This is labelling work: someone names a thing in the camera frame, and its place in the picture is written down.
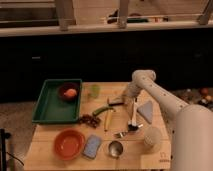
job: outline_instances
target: orange bowl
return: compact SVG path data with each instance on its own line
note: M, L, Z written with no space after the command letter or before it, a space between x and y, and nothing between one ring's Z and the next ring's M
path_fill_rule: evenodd
M73 129L61 131L54 140L54 153L61 160L76 158L85 145L85 137L81 132Z
M72 96L67 96L66 92L69 90L74 90L75 94ZM78 96L79 85L74 82L65 82L58 89L58 96L64 101L71 101Z

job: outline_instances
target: gray floor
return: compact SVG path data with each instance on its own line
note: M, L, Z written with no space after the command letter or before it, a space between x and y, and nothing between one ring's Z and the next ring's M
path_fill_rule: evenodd
M173 91L176 95L183 95L186 90ZM193 101L201 98L196 89L192 90ZM210 95L213 95L213 89L210 89ZM12 134L7 140L7 151L24 162L26 153L35 130L32 124L32 113L36 102L2 103L0 104L0 128ZM171 128L173 122L163 113L168 133L171 137ZM17 160L11 160L8 171L22 171L23 166Z

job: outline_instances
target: brown object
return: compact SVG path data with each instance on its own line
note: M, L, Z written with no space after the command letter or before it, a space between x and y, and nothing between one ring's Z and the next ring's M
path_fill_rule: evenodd
M112 120L112 115L114 110L108 110L105 116L105 121L104 121L104 131L108 131L109 130L109 126L111 124L111 120Z
M73 82L65 82L58 89L58 96L64 101L74 100L79 92L79 85Z
M161 146L162 142L162 134L161 131L153 126L150 126L144 133L144 145L150 150L150 152L156 148Z
M84 135L74 129L62 130L54 140L54 153L61 160L73 160L85 145Z
M208 102L212 102L212 96L210 96L210 95L207 95L207 96L205 97L205 99L206 99Z
M88 90L94 83L83 83L81 93L80 113L91 113L99 106L106 104L106 98L114 99L118 97L125 89L127 82L105 82L97 83L101 92L97 100L91 101L88 97ZM142 91L138 97L138 103L143 104L151 100L153 103L153 122L152 125L160 129L162 133L162 147L156 153L147 154L144 152L143 136L148 128L148 124L142 117L138 117L138 123L144 126L132 135L125 136L122 139L122 145L125 149L119 160L115 160L108 154L108 145L114 140L114 134L127 129L125 123L129 120L129 115L122 106L116 107L116 115L110 124L110 129L105 132L104 124L100 124L96 129L84 124L75 125L37 125L29 151L25 158L25 171L40 170L140 170L140 169L169 169L171 144L166 131L166 127L161 116L158 103L150 97L146 91ZM54 137L64 128L72 127L82 132L86 138L91 133L102 139L98 154L94 160L87 160L83 156L77 157L70 162L58 160L52 152Z
M92 116L89 114L84 114L82 117L79 118L79 123L85 123L88 126L91 126L93 128L97 128L100 125L100 118L97 116Z
M200 89L200 94L201 94L202 96L207 96L207 95L209 94L208 88L201 88L201 89Z

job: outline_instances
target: green plastic tray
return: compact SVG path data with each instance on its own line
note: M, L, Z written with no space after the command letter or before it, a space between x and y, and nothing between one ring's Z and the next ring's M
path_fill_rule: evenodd
M66 102L58 97L58 88L65 82L79 84L78 97ZM36 108L33 113L33 123L67 124L76 123L79 118L81 79L48 79L44 81Z

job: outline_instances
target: green vegetable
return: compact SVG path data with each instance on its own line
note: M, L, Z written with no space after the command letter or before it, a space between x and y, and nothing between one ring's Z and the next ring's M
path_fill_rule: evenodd
M111 106L103 106L103 107L96 109L94 112L92 112L92 115L97 116L97 115L99 115L100 113L102 113L106 110L115 110L115 109Z

